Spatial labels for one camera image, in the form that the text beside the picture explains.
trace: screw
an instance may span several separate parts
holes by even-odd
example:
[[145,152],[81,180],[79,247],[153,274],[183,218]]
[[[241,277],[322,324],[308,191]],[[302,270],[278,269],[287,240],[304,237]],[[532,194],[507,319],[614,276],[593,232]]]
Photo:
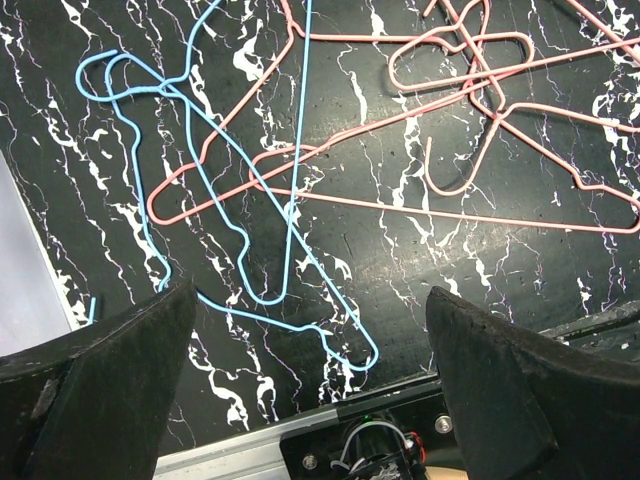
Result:
[[448,415],[441,415],[436,419],[436,432],[445,434],[453,430],[453,423],[451,423],[451,417]]
[[318,466],[318,459],[312,453],[305,455],[302,459],[302,466],[305,470],[313,470]]

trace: silver screw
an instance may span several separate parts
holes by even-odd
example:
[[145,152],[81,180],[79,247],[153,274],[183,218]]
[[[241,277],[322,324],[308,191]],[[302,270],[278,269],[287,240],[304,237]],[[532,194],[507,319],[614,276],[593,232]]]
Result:
[[448,415],[441,415],[436,419],[436,432],[445,434],[453,430],[453,423],[451,423],[451,417]]
[[313,454],[305,455],[302,459],[302,466],[305,470],[313,470],[318,466],[318,459]]

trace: marble table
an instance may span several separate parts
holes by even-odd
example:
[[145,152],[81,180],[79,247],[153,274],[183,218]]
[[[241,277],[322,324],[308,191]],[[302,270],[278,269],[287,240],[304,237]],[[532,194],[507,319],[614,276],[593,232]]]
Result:
[[[464,2],[453,2],[460,8]],[[585,0],[622,37],[637,31],[637,0]],[[291,0],[304,24],[300,0]],[[603,41],[562,0],[492,2],[490,32],[519,30],[546,57]],[[0,148],[56,271],[59,288],[86,323],[89,298],[99,318],[153,294],[161,266],[141,234],[129,146],[133,134],[110,105],[88,102],[75,88],[81,60],[116,48],[135,53],[167,76],[183,69],[185,37],[205,0],[3,0],[0,11]],[[315,32],[409,35],[446,22],[442,10],[423,19],[417,0],[317,0]],[[477,31],[480,14],[467,21]],[[198,36],[193,66],[181,90],[220,120],[270,64],[286,41],[279,0],[228,0]],[[229,126],[250,156],[295,140],[302,40],[273,78]],[[390,45],[313,43],[303,141],[318,145],[362,122],[402,112],[444,90],[401,95],[386,74]],[[522,59],[513,42],[487,47],[492,66]],[[89,71],[99,79],[102,67]],[[398,63],[407,82],[460,74],[463,56],[424,47]],[[600,54],[539,68],[503,82],[509,102],[536,101],[637,124],[640,74],[628,57]],[[151,79],[128,65],[114,73],[118,88]],[[142,175],[151,191],[191,161],[180,105],[153,96],[124,102],[143,130]],[[585,182],[605,182],[640,195],[637,138],[551,115],[516,113],[511,121],[579,169]],[[299,186],[370,201],[468,214],[626,227],[630,206],[608,195],[576,190],[570,176],[506,132],[493,142],[474,186],[464,195],[429,193],[423,147],[434,139],[431,174],[442,186],[462,183],[488,128],[487,119],[458,102],[431,114],[344,142],[301,166]],[[200,145],[210,132],[194,125]],[[265,160],[264,171],[282,162]],[[205,164],[215,188],[247,179],[239,156],[216,141]],[[284,186],[289,176],[271,182]],[[158,212],[173,216],[208,200],[197,173],[171,185]],[[256,190],[225,202],[253,245],[246,269],[256,291],[280,292],[285,224]],[[317,335],[293,334],[204,306],[198,310],[188,360],[171,412],[164,454],[194,448],[275,422],[351,394],[434,371],[424,327],[433,285],[448,287],[505,321],[536,331],[638,299],[638,235],[515,228],[470,221],[299,202],[298,226],[380,347],[367,373],[353,373],[322,350]],[[366,342],[327,295],[301,249],[285,301],[259,307],[242,288],[235,266],[241,244],[214,209],[172,226],[154,225],[156,243],[173,268],[172,281],[193,277],[220,303],[295,325],[318,322],[331,344],[353,361]]]

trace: tabletop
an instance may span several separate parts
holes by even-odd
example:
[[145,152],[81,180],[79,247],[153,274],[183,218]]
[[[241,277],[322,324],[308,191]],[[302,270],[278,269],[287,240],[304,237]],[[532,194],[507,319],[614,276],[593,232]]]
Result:
[[[416,36],[451,24],[445,3],[438,2],[423,18],[426,0],[316,0],[311,31]],[[467,3],[452,1],[457,12]],[[582,4],[622,38],[638,31],[640,4],[635,0]],[[281,147],[291,151],[300,122],[305,5],[301,0],[221,2],[195,35],[185,70],[189,34],[210,6],[205,0],[59,0],[46,6],[38,0],[3,1],[0,148],[77,326],[86,323],[91,297],[98,299],[100,321],[151,296],[166,273],[144,236],[131,153],[134,130],[115,115],[111,103],[79,93],[74,77],[80,62],[116,49],[139,57],[162,78],[186,72],[175,88],[205,119],[220,123],[292,38],[278,68],[225,130],[249,159]],[[287,6],[301,32],[288,33]],[[490,12],[480,2],[463,24],[477,35],[487,15],[488,33],[525,34],[536,59],[609,41],[564,0],[493,0]],[[440,36],[451,45],[464,41],[460,31]],[[461,88],[400,92],[390,81],[387,63],[402,45],[310,41],[303,150]],[[433,44],[409,49],[394,64],[396,76],[410,84],[462,75],[469,68],[468,50],[446,55]],[[519,64],[528,53],[513,38],[488,42],[483,50],[492,68]],[[92,63],[81,75],[85,87],[99,95],[106,95],[105,65]],[[116,64],[111,76],[115,92],[159,83],[133,62]],[[537,102],[624,125],[637,123],[640,114],[640,76],[621,50],[524,70],[501,80],[500,87],[507,107]],[[489,110],[503,113],[495,87],[476,93]],[[146,198],[172,172],[193,164],[185,106],[158,92],[126,97],[120,106],[142,133],[137,156]],[[535,109],[516,110],[508,121],[568,162],[585,185],[604,184],[640,197],[637,136]],[[340,358],[367,365],[374,351],[353,316],[345,313],[342,299],[380,352],[372,368],[353,371],[327,354],[315,330],[292,332],[200,304],[163,454],[433,372],[424,321],[424,302],[433,285],[535,331],[638,298],[637,233],[474,219],[630,231],[636,222],[637,209],[629,201],[601,190],[581,191],[564,168],[506,129],[498,129],[487,144],[469,188],[455,196],[429,188],[428,138],[430,175],[440,188],[454,190],[471,175],[492,123],[463,95],[435,111],[337,142],[300,163],[300,196],[295,209],[287,211],[293,211],[293,226],[312,255],[294,239],[288,267],[287,221],[254,187],[222,203],[236,230],[215,206],[170,225],[149,220],[152,239],[172,268],[170,281],[193,277],[200,292],[222,307],[287,325],[314,325]],[[212,126],[193,115],[189,128],[200,153]],[[256,168],[265,174],[292,159],[274,155]],[[222,138],[211,143],[203,169],[218,195],[249,179],[246,162]],[[291,179],[289,169],[266,182],[286,190]],[[304,196],[309,193],[369,205]],[[286,194],[275,197],[287,207]],[[210,200],[209,188],[191,168],[158,194],[154,213],[170,219]],[[427,211],[465,216],[439,218]],[[240,232],[250,239],[248,250]],[[286,295],[276,302],[283,278],[288,279]],[[254,297],[275,300],[262,305]]]

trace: bolt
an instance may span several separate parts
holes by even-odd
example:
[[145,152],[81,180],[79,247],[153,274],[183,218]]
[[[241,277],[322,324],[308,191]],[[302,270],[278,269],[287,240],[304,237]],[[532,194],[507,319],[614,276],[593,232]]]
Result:
[[318,466],[318,459],[312,453],[305,455],[302,459],[302,466],[305,470],[313,470]]
[[441,415],[436,419],[436,432],[445,434],[453,430],[453,423],[451,423],[451,417],[448,415]]

